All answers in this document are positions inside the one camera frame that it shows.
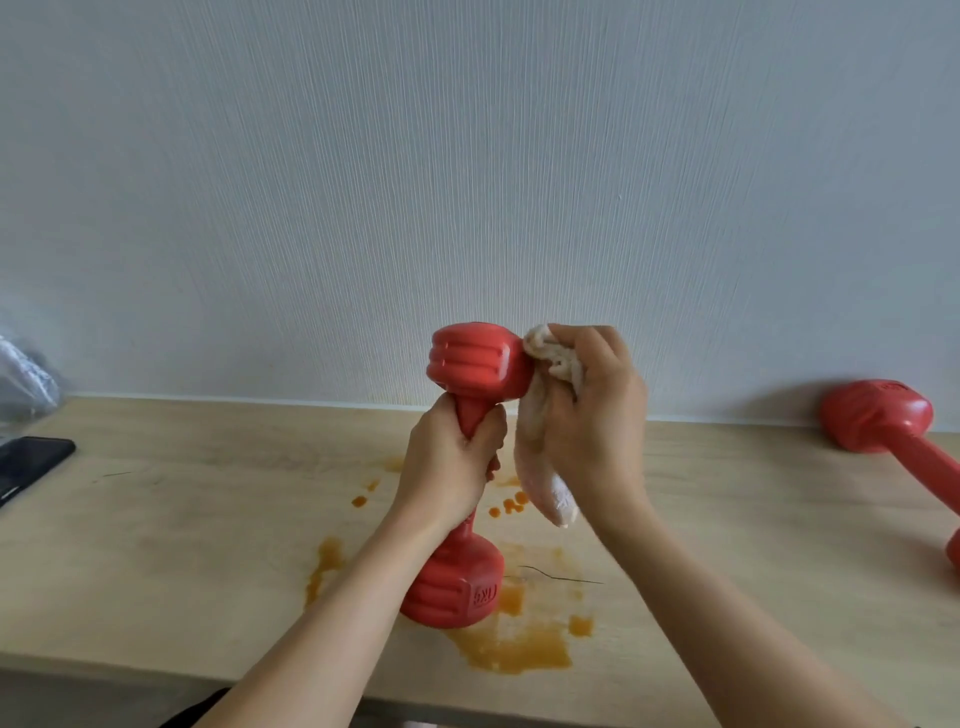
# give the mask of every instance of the light wood tabletop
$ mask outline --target light wood tabletop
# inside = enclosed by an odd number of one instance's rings
[[[0,664],[236,680],[384,515],[417,416],[70,401],[34,434],[77,454],[0,510]],[[814,430],[647,437],[652,499],[704,559],[911,721],[957,724],[960,580],[943,545],[960,520],[890,457]],[[936,440],[960,454],[960,436]],[[509,450],[476,520],[506,556],[500,612],[455,632],[399,618],[367,696],[464,724],[715,726],[589,527],[514,507]]]

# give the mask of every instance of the black phone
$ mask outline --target black phone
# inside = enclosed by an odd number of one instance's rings
[[[0,508],[25,491],[77,449],[73,440],[18,437],[0,446]]]

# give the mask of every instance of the dumbbell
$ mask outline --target dumbbell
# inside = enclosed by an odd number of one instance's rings
[[[523,340],[495,324],[454,324],[433,335],[426,374],[454,396],[460,429],[473,437],[499,402],[522,397],[534,362]],[[499,467],[491,461],[487,479]],[[473,533],[476,511],[447,534],[410,587],[400,613],[428,627],[467,627],[493,612],[503,581],[503,554]]]
[[[890,452],[960,516],[960,464],[924,437],[932,422],[930,401],[892,379],[845,384],[820,404],[820,424],[841,448]],[[960,530],[947,544],[947,557],[960,570]]]

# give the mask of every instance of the rag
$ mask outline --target rag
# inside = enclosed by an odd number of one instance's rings
[[[514,464],[520,488],[530,502],[554,525],[566,528],[573,523],[580,508],[564,480],[550,465],[543,449],[547,387],[552,376],[567,382],[576,396],[584,383],[584,367],[576,352],[565,347],[546,324],[531,328],[523,337],[523,349],[533,358],[550,363],[546,373],[538,367],[530,380],[530,388],[520,398],[516,417]]]

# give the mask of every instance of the textured wall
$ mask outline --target textured wall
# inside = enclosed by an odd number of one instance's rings
[[[957,130],[955,0],[6,0],[0,324],[80,391],[424,403],[434,328],[606,321],[654,416],[960,428]]]

